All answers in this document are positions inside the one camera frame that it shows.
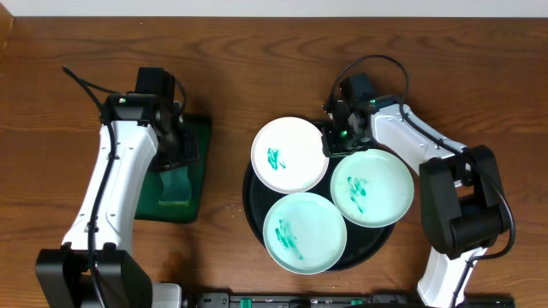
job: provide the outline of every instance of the white wall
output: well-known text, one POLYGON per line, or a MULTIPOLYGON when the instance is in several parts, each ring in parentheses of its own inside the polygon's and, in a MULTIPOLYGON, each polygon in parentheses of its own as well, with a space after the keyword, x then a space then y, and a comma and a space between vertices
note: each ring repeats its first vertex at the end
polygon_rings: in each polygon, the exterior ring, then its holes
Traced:
POLYGON ((548 0, 0 0, 13 16, 548 17, 548 0))

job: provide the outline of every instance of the black tray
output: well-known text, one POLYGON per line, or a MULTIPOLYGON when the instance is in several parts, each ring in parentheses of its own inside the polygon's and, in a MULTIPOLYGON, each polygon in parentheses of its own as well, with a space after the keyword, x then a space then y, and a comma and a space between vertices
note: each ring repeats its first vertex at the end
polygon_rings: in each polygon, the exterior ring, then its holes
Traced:
MULTIPOLYGON (((330 192, 331 175, 341 160, 342 158, 331 158, 324 178, 308 192, 317 193, 333 202, 330 192)), ((283 196, 285 194, 274 192, 265 186, 253 171, 252 164, 249 163, 243 180, 243 209, 246 212, 249 227, 263 246, 265 245, 263 224, 266 213, 283 196)), ((384 245, 395 225, 393 223, 383 228, 364 228, 349 222, 346 218, 344 222, 348 233, 346 247, 341 258, 328 271, 350 269, 372 257, 384 245)))

